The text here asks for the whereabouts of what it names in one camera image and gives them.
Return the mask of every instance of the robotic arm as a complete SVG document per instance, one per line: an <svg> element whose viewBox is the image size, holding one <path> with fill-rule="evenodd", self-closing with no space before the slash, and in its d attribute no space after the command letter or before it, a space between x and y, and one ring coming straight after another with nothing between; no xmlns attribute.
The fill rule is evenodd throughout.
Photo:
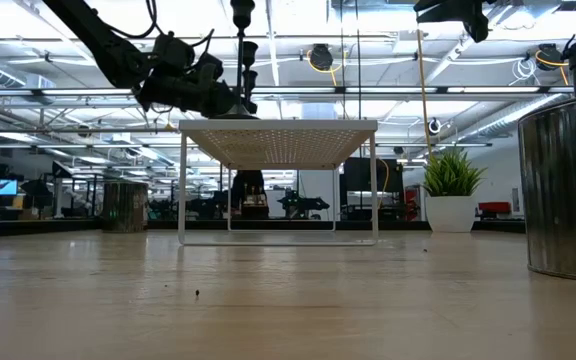
<svg viewBox="0 0 576 360"><path fill-rule="evenodd" d="M193 47L172 32L159 35L153 51L143 53L116 35L84 0L44 3L90 49L108 81L117 88L132 89L144 110L159 103L214 117L236 104L228 85L217 82L223 74L222 62L204 53L193 65Z"/></svg>

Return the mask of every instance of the security camera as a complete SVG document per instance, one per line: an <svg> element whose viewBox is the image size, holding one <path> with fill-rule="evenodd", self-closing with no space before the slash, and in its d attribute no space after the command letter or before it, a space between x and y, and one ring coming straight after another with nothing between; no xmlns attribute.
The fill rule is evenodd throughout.
<svg viewBox="0 0 576 360"><path fill-rule="evenodd" d="M441 122L437 120L437 118L432 118L432 120L428 123L428 132L431 135L437 135L441 131Z"/></svg>

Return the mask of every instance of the ceiling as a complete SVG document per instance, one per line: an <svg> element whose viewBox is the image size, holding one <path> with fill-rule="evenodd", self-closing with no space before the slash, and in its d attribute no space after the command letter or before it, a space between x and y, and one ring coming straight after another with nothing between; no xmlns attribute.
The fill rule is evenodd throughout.
<svg viewBox="0 0 576 360"><path fill-rule="evenodd" d="M105 22L123 31L139 33L150 25L143 0L86 2L99 11ZM394 2L386 0L359 1L358 19L355 16L354 1L343 1L346 7L344 11L340 9L339 1L257 0L255 3L252 25L246 30L246 35L248 40L259 45L254 66L254 70L259 73L257 86L268 88L266 95L254 96L259 106L258 117L303 119L325 113L328 117L357 119L361 113L361 118L381 122L377 133L378 142L420 141L425 131L419 96L382 94L371 97L367 94L360 105L356 96L349 96L344 101L334 94L288 96L274 94L272 90L278 87L332 87L333 82L337 86L419 86L419 65L413 58L418 49L415 14L410 6L412 2L398 1L399 5L391 6L387 4ZM515 7L504 4L506 2L499 1L496 7L486 8L491 18L491 31L488 39L479 44L468 40L460 23L421 24L426 85L565 85L560 71L542 71L531 66L534 67L534 54L540 44L553 43L561 51L570 37L576 34L576 7L562 8L560 1L548 1L538 6L530 2L526 2L527 6ZM164 31L173 31L175 36L189 43L206 36L211 29L215 30L209 51L224 62L222 79L234 85L237 40L229 2L158 0L157 6L160 27ZM149 51L155 36L156 33L153 33L146 39L132 42L140 50ZM304 55L314 44L328 45L335 58L335 66L342 64L342 54L346 54L345 66L334 74L313 71ZM52 61L45 60L46 54L49 54L48 58ZM522 62L527 54L531 60ZM26 79L35 79L32 74L40 75L56 88L111 87L90 59L91 54L85 45L42 1L0 0L0 69L3 71ZM484 98L466 95L430 99L427 104L428 117L450 124L444 126L437 141L460 137L460 132L478 126L479 120L494 116L496 112L517 101L531 101L520 97L513 100L512 97L503 96ZM10 131L33 124L39 126L42 118L44 124L52 121L51 129L86 125L116 128L117 133L126 132L126 129L160 128L167 123L174 125L182 119L202 118L197 113L181 113L177 110L163 115L154 112L144 115L130 96L94 95L54 97L50 105L36 102L36 99L29 101L28 98L0 96L1 113L8 114L9 118L6 120L0 116L0 126ZM0 136L0 143L26 140ZM52 138L36 137L36 141L101 144L112 139L99 135L84 139L69 134L59 137L52 135ZM140 133L132 134L126 141L136 144L178 143L179 135ZM63 150L63 153L81 156L81 153L90 155L91 151L73 149ZM154 151L161 158L173 163L179 162L178 149ZM380 156L394 156L391 150L389 153L382 151ZM131 156L125 156L123 150L106 151L105 154L94 151L92 155L105 157L116 164L125 165L137 161ZM71 157L56 156L62 160L72 160ZM204 165L216 165L211 165L210 158L202 155L199 150L193 150L190 156L196 156L197 160L193 161ZM174 174L166 172L158 175Z"/></svg>

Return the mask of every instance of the computer monitor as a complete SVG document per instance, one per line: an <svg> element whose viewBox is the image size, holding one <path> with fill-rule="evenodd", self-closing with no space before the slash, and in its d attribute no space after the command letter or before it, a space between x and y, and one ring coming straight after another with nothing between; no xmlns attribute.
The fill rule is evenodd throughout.
<svg viewBox="0 0 576 360"><path fill-rule="evenodd" d="M0 196L16 196L17 195L17 180L0 180Z"/></svg>
<svg viewBox="0 0 576 360"><path fill-rule="evenodd" d="M370 159L348 158L344 162L344 177L347 191L370 191ZM377 191L403 192L402 167L397 160L377 160Z"/></svg>

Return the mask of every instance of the desk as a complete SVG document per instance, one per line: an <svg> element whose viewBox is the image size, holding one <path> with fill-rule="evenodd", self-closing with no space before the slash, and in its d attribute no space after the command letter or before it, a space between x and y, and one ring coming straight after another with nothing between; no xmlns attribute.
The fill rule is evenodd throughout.
<svg viewBox="0 0 576 360"><path fill-rule="evenodd" d="M379 234L377 213L377 170L373 120L181 120L181 159L179 171L180 244L185 241L186 154L188 138L228 169L228 188L234 170L331 170L333 191L339 166L366 140L370 140L370 178L372 191L372 236ZM228 196L228 209L231 208ZM336 230L336 216L333 218ZM228 230L231 216L228 216ZM291 242L289 246L311 245ZM340 246L342 243L327 245Z"/></svg>

